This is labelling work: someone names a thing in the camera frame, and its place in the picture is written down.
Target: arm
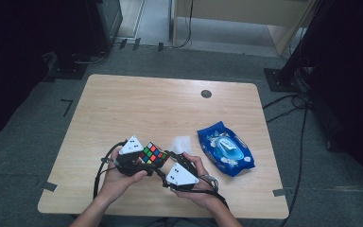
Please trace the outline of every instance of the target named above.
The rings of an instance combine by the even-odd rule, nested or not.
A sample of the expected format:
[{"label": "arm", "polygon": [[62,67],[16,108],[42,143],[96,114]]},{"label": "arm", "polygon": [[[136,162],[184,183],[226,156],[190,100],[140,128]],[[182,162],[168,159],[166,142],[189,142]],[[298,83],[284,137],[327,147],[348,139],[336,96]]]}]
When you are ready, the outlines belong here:
[{"label": "arm", "polygon": [[[198,156],[190,156],[186,152],[183,154],[186,159],[192,162],[196,168],[199,176],[207,175],[208,171],[205,169],[201,158]],[[195,190],[213,190],[213,188],[202,179],[194,185]],[[214,217],[216,223],[220,227],[234,227],[241,226],[238,220],[230,212],[230,210],[216,197],[202,194],[202,193],[188,193],[172,190],[178,197],[186,198],[193,201],[198,206],[208,210]]]},{"label": "arm", "polygon": [[[116,160],[118,154],[119,150],[115,150],[111,158]],[[114,163],[108,163],[108,171],[98,195],[70,226],[98,226],[112,202],[122,196],[130,185],[141,181],[147,175],[145,171],[140,171],[132,177],[127,177],[113,169],[114,167]]]}]

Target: rubik's cube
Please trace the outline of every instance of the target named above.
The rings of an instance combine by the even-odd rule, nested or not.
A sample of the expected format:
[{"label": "rubik's cube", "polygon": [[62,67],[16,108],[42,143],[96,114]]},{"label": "rubik's cube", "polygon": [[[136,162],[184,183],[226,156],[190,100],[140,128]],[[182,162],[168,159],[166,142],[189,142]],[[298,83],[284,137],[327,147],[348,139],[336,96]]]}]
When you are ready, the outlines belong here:
[{"label": "rubik's cube", "polygon": [[169,155],[166,152],[161,151],[151,142],[149,142],[149,144],[143,149],[143,152],[141,152],[140,158],[146,164],[155,164],[157,166],[162,166],[169,158]]}]

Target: wet wipes package lid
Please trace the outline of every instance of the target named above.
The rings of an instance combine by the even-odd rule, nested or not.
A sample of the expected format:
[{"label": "wet wipes package lid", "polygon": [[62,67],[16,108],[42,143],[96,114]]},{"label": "wet wipes package lid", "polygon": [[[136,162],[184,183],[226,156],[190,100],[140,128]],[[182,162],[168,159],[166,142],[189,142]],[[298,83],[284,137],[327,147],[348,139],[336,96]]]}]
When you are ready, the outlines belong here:
[{"label": "wet wipes package lid", "polygon": [[197,133],[202,150],[221,172],[234,177],[244,168],[255,167],[250,149],[222,121]]}]

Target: forearm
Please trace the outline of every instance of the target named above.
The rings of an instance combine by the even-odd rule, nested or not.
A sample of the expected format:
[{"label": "forearm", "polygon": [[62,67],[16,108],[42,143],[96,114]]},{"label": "forearm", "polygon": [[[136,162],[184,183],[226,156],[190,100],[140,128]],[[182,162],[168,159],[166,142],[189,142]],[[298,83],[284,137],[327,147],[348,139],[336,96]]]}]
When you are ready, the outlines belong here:
[{"label": "forearm", "polygon": [[211,207],[209,207],[208,210],[214,217],[219,227],[241,227],[241,224],[238,222],[238,220],[220,200],[216,199],[215,201],[211,202]]},{"label": "forearm", "polygon": [[106,209],[111,203],[97,196],[90,205],[78,216],[78,218],[70,225],[71,227],[95,227],[99,225]]}]

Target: hand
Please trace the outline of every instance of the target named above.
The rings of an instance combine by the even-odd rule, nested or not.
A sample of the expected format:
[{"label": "hand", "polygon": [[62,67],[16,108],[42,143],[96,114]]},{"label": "hand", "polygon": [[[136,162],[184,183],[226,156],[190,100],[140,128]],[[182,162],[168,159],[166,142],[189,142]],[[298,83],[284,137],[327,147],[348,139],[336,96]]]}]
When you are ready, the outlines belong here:
[{"label": "hand", "polygon": [[[199,176],[208,175],[208,171],[205,169],[200,157],[191,156],[191,155],[187,154],[186,152],[184,152],[183,155],[187,160],[192,162],[194,164],[194,166],[196,166],[197,173]],[[196,185],[194,185],[193,190],[213,191],[214,189],[212,186],[210,186],[208,183],[206,183],[203,179],[199,179],[199,182],[196,183]],[[176,191],[176,190],[172,190],[172,192],[174,192],[178,197],[189,199],[189,200],[193,201],[195,204],[197,204],[198,206],[200,206],[204,209],[207,209],[207,210],[209,208],[213,207],[213,205],[212,205],[213,202],[219,202],[218,198],[208,195],[208,194],[204,194],[204,193],[188,193],[188,192],[180,192],[180,191]]]},{"label": "hand", "polygon": [[[116,160],[119,155],[119,149],[116,149],[111,154],[111,159]],[[113,162],[108,163],[108,171],[105,174],[105,180],[102,184],[98,197],[104,198],[105,201],[112,203],[125,193],[130,185],[141,181],[146,177],[146,171],[140,171],[131,177],[120,173]]]}]

